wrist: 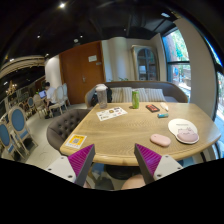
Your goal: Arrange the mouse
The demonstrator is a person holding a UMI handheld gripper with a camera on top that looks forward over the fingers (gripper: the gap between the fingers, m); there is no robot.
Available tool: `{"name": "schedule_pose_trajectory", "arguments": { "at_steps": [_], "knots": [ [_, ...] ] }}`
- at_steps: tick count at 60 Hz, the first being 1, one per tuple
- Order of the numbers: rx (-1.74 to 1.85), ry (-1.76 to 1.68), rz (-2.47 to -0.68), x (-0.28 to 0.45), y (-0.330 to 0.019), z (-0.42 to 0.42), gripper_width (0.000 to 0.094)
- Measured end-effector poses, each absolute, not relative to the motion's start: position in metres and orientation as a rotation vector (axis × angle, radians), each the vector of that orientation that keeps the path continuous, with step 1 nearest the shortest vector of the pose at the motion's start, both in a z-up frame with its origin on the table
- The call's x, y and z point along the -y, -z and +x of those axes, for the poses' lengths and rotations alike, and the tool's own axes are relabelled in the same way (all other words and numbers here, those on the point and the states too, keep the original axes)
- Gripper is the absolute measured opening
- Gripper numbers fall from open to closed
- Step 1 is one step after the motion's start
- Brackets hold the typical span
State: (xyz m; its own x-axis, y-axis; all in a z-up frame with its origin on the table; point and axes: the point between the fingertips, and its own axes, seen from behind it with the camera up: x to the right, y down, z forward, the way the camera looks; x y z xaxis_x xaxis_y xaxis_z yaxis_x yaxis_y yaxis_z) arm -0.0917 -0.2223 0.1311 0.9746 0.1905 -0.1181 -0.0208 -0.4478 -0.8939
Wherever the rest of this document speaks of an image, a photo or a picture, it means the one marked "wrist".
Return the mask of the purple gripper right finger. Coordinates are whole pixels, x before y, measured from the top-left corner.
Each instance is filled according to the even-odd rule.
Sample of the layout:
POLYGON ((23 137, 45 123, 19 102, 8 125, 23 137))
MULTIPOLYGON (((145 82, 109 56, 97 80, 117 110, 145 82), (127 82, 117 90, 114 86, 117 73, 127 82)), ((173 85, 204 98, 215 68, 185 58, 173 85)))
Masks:
POLYGON ((162 156, 140 144, 135 144, 134 154, 138 161, 145 184, 152 183, 154 181, 154 173, 162 156))

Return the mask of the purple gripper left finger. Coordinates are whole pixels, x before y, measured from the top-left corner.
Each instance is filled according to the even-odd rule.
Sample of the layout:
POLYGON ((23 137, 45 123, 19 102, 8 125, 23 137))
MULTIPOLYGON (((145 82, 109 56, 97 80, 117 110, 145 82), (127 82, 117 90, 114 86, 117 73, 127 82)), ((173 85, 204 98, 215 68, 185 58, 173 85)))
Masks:
POLYGON ((77 185, 84 185, 94 156, 95 145, 91 144, 68 157, 70 165, 76 174, 75 183, 77 185))

